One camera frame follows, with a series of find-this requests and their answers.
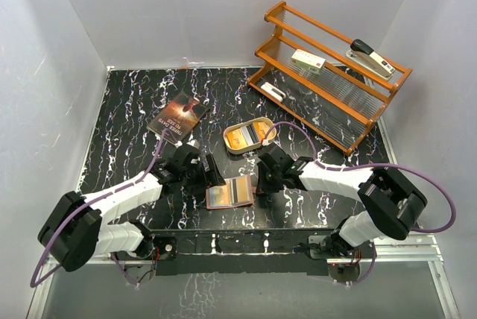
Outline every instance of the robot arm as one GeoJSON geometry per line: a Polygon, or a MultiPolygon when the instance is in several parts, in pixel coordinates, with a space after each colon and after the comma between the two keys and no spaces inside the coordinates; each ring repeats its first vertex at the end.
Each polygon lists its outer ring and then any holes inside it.
{"type": "Polygon", "coordinates": [[[363,203],[366,211],[343,220],[318,250],[344,255],[380,236],[403,240],[427,204],[424,195],[395,168],[328,171],[310,157],[293,160],[276,144],[266,146],[259,158],[258,195],[286,187],[331,192],[363,203]]]}
{"type": "Polygon", "coordinates": [[[145,176],[142,172],[133,179],[88,195],[65,194],[40,230],[38,240],[46,246],[64,219],[79,206],[104,197],[68,223],[51,248],[52,256],[66,271],[75,271],[92,256],[103,253],[124,250],[140,257],[147,256],[153,245],[146,226],[138,221],[110,222],[138,206],[159,200],[174,186],[183,186],[185,192],[197,194],[224,184],[213,155],[203,156],[194,146],[184,144],[171,159],[158,159],[145,176]]]}

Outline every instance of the black marble surface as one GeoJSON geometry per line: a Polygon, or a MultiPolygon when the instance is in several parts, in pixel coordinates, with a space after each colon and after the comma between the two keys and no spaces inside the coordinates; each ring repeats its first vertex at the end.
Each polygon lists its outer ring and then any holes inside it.
{"type": "MultiPolygon", "coordinates": [[[[146,126],[181,90],[211,108],[185,140],[197,139],[202,151],[211,151],[224,177],[251,174],[256,183],[257,152],[229,154],[222,134],[230,125],[260,116],[272,121],[292,121],[301,126],[312,136],[321,160],[329,164],[388,161],[377,127],[350,156],[345,156],[313,130],[249,88],[247,78],[255,71],[249,68],[111,72],[86,158],[81,192],[86,194],[113,186],[145,169],[157,143],[146,126]]],[[[271,76],[280,77],[280,74],[274,72],[271,76]]],[[[319,108],[319,98],[306,99],[306,102],[310,106],[304,107],[303,112],[315,112],[319,108]]],[[[310,115],[322,116],[320,113],[310,115]]],[[[280,128],[277,142],[293,157],[312,155],[303,134],[291,128],[280,128]]],[[[168,157],[173,151],[174,147],[167,145],[162,155],[168,157]]],[[[169,195],[129,212],[120,221],[138,218],[152,230],[333,228],[343,218],[360,211],[360,203],[334,194],[285,190],[269,198],[260,198],[253,206],[212,211],[206,209],[205,196],[169,195]]]]}

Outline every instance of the white box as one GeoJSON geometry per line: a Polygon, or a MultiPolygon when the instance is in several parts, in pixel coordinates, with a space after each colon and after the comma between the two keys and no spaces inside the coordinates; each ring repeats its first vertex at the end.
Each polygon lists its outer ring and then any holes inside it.
{"type": "Polygon", "coordinates": [[[280,89],[276,88],[275,86],[272,86],[268,82],[263,83],[263,85],[260,88],[265,90],[269,95],[277,99],[280,103],[283,102],[283,99],[286,98],[286,94],[284,92],[282,92],[280,89]]]}
{"type": "Polygon", "coordinates": [[[316,75],[320,74],[325,61],[324,58],[305,52],[302,49],[297,49],[293,56],[291,56],[291,63],[293,65],[300,67],[303,71],[310,71],[316,75]]]}

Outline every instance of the stapler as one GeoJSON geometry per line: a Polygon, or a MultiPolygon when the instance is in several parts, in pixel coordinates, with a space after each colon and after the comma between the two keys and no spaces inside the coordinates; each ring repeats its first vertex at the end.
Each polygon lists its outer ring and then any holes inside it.
{"type": "Polygon", "coordinates": [[[377,54],[369,45],[361,40],[354,40],[350,48],[351,49],[346,51],[348,58],[385,80],[391,79],[395,71],[394,67],[377,54]]]}

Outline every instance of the white backdrop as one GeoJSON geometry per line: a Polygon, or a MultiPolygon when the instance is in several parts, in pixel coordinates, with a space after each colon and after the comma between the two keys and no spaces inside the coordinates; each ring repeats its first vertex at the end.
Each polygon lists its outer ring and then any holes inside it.
{"type": "MultiPolygon", "coordinates": [[[[380,50],[414,69],[385,112],[399,163],[455,197],[457,221],[437,236],[463,319],[476,317],[477,0],[405,0],[380,50]]],[[[420,183],[427,228],[449,219],[443,197],[420,183]]]]}
{"type": "Polygon", "coordinates": [[[68,0],[0,0],[0,317],[24,318],[38,232],[76,187],[106,67],[68,0]]]}
{"type": "MultiPolygon", "coordinates": [[[[71,0],[102,60],[118,69],[261,64],[281,0],[71,0]]],[[[381,43],[402,0],[285,0],[351,38],[381,43]]]]}

